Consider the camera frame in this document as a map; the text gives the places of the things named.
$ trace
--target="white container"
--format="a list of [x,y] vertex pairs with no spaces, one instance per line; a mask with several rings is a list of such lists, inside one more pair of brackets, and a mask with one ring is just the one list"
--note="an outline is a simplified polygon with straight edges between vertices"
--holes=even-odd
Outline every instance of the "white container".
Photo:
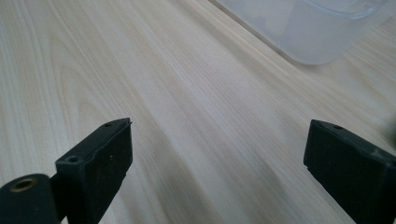
[[327,63],[396,12],[396,0],[212,0],[293,60]]

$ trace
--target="wooden table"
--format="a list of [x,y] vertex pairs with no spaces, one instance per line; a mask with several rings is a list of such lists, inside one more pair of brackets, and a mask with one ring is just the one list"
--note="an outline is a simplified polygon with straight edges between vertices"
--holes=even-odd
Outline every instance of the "wooden table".
[[204,0],[0,2],[0,185],[130,117],[102,223],[353,223],[303,165],[311,119],[396,154],[396,19],[289,62]]

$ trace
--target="black plastic part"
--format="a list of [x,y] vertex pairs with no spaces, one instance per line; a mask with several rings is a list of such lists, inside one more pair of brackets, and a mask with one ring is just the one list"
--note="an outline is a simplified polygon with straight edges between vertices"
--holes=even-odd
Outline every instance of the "black plastic part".
[[0,189],[1,224],[59,223],[46,175],[26,175]]
[[56,161],[57,174],[27,175],[0,189],[0,224],[97,224],[133,161],[131,121],[117,119]]
[[392,224],[396,158],[350,131],[312,120],[304,164],[358,224]]

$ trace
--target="translucent plastic container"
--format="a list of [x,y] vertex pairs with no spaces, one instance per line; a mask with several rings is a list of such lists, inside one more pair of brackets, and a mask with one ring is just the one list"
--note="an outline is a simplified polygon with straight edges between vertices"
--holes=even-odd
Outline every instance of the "translucent plastic container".
[[293,60],[327,63],[396,12],[396,0],[212,0]]

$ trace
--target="table surface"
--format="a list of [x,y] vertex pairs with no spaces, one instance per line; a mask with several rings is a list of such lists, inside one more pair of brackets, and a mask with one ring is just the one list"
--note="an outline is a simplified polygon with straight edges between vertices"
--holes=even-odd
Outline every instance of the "table surface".
[[309,123],[395,155],[395,39],[390,19],[305,66],[209,1],[1,1],[0,185],[129,117],[134,163],[101,223],[353,223],[303,165]]

